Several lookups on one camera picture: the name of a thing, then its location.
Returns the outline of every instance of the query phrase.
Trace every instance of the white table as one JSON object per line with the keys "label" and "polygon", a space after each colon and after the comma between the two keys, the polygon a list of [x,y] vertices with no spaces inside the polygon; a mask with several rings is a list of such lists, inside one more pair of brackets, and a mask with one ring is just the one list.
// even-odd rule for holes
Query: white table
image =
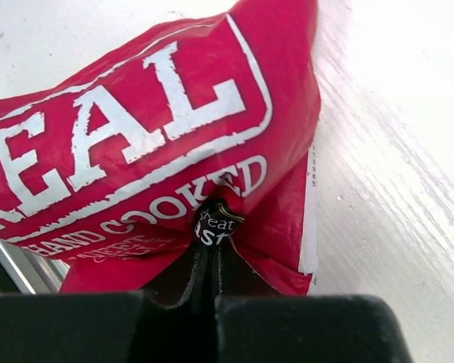
{"label": "white table", "polygon": [[[49,88],[150,25],[234,0],[1,0],[0,98]],[[321,293],[394,309],[454,362],[454,0],[321,0]]]}

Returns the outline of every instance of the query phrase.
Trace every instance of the snack bag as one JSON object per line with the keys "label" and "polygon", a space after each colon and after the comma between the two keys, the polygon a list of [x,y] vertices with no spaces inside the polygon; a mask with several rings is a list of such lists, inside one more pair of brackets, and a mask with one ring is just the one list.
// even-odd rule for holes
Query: snack bag
{"label": "snack bag", "polygon": [[314,0],[154,26],[59,86],[0,100],[0,239],[130,290],[193,240],[270,286],[316,270]]}

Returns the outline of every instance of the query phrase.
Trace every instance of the red bag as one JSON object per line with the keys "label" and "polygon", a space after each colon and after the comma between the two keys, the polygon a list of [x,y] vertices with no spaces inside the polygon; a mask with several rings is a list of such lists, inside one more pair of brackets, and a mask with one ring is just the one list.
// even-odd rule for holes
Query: red bag
{"label": "red bag", "polygon": [[[266,281],[305,294],[316,11],[315,0],[241,0],[0,100],[0,238],[71,263],[63,290],[103,291],[139,288],[193,237],[219,244],[237,230]],[[211,200],[221,219],[196,212]]]}

